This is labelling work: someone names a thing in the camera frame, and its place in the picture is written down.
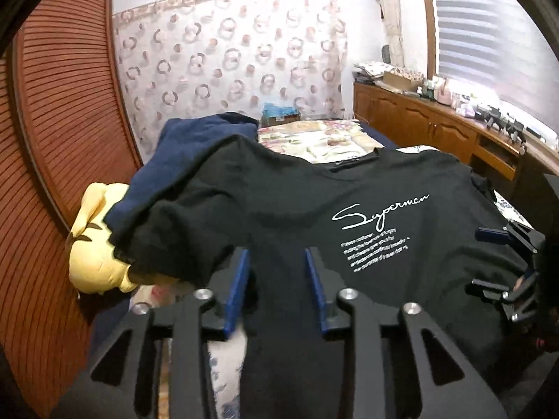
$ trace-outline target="window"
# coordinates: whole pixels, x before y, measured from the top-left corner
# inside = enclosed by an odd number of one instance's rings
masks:
[[[438,74],[493,89],[559,133],[559,62],[521,5],[516,0],[434,3]]]

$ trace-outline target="t-shirt sleeve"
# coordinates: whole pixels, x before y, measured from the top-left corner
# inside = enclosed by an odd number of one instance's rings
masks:
[[[241,156],[229,144],[199,162],[133,229],[124,249],[134,275],[165,274],[206,285],[247,244]]]
[[[481,192],[485,198],[491,202],[496,202],[497,197],[495,196],[495,191],[493,190],[493,185],[491,181],[483,176],[478,175],[473,170],[470,172],[470,178],[472,180],[473,186]]]

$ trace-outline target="wooden louvered door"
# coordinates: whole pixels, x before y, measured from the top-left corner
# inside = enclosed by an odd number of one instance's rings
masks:
[[[110,0],[43,0],[0,61],[0,344],[41,417],[88,351],[67,229],[88,184],[129,182],[140,166],[110,17]]]
[[[90,183],[125,183],[140,165],[115,90],[106,0],[43,0],[15,44],[30,149],[70,225]]]
[[[68,282],[65,237],[41,200],[0,61],[0,342],[24,399],[47,415],[83,366],[88,325]]]

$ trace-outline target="floral bedsheet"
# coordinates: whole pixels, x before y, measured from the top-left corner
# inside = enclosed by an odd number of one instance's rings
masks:
[[[258,142],[277,153],[311,163],[361,157],[382,145],[351,120],[295,121],[258,130]]]

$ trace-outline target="navy blue cloth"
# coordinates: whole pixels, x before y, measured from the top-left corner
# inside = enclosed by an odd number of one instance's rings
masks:
[[[119,245],[138,216],[184,175],[197,155],[233,134],[258,140],[257,131],[258,121],[233,111],[167,121],[152,159],[133,176],[126,195],[104,218],[112,232],[111,244]]]
[[[131,293],[121,293],[120,291],[110,291],[105,295],[112,296],[112,301],[108,307],[98,312],[93,319],[91,337],[89,338],[88,360],[94,356],[101,344],[128,313],[130,297],[132,296]]]
[[[399,148],[397,144],[395,144],[392,140],[390,140],[386,135],[381,134],[375,128],[369,126],[368,124],[365,124],[362,121],[359,121],[359,125],[361,126],[361,129],[364,131],[365,134],[367,134],[369,137],[374,138],[378,143],[383,144],[385,148],[387,149]]]

